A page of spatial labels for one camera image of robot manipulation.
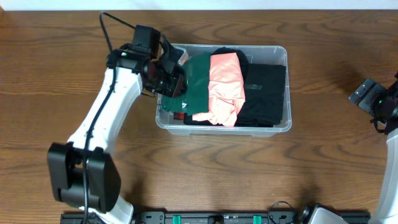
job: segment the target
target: green fabric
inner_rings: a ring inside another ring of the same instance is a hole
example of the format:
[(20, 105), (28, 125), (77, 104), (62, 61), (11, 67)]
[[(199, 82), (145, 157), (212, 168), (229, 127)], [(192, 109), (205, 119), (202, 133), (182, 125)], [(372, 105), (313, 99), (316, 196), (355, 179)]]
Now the green fabric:
[(163, 96), (163, 109), (188, 115), (209, 112), (210, 53), (205, 52), (189, 58), (182, 68), (187, 91), (174, 98)]

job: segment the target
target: pink fabric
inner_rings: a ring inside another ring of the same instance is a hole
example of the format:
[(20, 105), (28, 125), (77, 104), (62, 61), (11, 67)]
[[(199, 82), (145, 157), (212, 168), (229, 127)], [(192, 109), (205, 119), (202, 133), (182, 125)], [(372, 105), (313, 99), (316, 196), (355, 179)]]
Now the pink fabric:
[(234, 126), (245, 101), (243, 77), (236, 53), (210, 57), (209, 112), (192, 116), (194, 121)]

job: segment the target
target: wood grain surface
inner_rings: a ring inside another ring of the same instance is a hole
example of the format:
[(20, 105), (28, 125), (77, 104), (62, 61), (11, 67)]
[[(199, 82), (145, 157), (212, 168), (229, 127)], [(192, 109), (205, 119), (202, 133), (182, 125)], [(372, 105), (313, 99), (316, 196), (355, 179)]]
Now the wood grain surface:
[[(316, 200), (376, 209), (386, 137), (348, 101), (366, 77), (398, 69), (397, 11), (115, 11), (173, 43), (287, 49), (292, 129), (271, 138), (175, 136), (141, 97), (114, 160), (127, 201), (176, 210), (267, 210)], [(133, 30), (106, 20), (114, 47)], [(0, 223), (57, 223), (74, 208), (53, 199), (46, 153), (86, 116), (103, 81), (98, 12), (7, 12), (0, 22)]]

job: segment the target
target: green strip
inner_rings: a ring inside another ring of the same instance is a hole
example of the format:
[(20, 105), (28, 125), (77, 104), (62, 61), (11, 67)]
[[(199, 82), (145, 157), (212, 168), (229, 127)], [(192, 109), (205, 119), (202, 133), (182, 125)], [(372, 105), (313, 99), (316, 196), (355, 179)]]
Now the green strip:
[(181, 216), (174, 215), (173, 216), (173, 224), (181, 224)]
[(261, 224), (261, 216), (253, 215), (253, 224)]

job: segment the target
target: gray plastic bin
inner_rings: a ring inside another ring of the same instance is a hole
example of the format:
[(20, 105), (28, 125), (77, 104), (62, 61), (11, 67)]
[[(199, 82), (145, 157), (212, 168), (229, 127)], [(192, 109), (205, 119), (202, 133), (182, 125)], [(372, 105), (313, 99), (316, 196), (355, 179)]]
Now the gray plastic bin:
[(283, 133), (292, 127), (292, 113), (290, 110), (289, 73), (287, 70), (287, 52), (281, 46), (224, 46), (224, 45), (198, 45), (174, 44), (183, 47), (189, 56), (203, 52), (214, 52), (220, 47), (242, 50), (248, 57), (249, 63), (264, 63), (269, 65), (286, 66), (286, 89), (284, 96), (284, 114), (279, 125), (273, 128), (253, 127), (224, 127), (224, 126), (193, 126), (185, 125), (182, 120), (173, 119), (173, 113), (162, 109), (162, 95), (157, 100), (156, 123), (160, 128), (167, 129), (172, 134), (238, 134), (250, 136), (271, 137), (276, 133)]

